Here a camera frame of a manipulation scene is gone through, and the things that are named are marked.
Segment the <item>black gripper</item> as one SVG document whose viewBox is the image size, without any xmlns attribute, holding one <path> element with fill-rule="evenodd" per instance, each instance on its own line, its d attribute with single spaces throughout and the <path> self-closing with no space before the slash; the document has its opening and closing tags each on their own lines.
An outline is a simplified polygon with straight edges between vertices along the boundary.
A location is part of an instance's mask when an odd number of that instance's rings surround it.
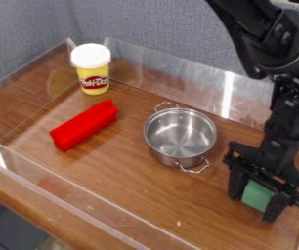
<svg viewBox="0 0 299 250">
<path fill-rule="evenodd" d="M 229 169 L 228 195 L 243 196 L 247 183 L 253 180 L 272 191 L 263 221 L 272 223 L 287 206 L 299 207 L 299 170 L 295 158 L 299 143 L 271 141 L 260 147 L 228 143 L 223 163 Z"/>
</svg>

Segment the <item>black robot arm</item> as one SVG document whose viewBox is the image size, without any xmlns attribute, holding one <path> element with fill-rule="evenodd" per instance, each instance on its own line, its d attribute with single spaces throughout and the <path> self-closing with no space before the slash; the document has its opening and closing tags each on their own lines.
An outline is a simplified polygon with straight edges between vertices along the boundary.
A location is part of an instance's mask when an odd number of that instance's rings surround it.
<svg viewBox="0 0 299 250">
<path fill-rule="evenodd" d="M 269 0 L 205 0 L 229 33 L 248 76 L 273 82 L 271 116 L 257 147 L 228 144 L 228 195 L 275 221 L 299 206 L 299 11 Z"/>
</svg>

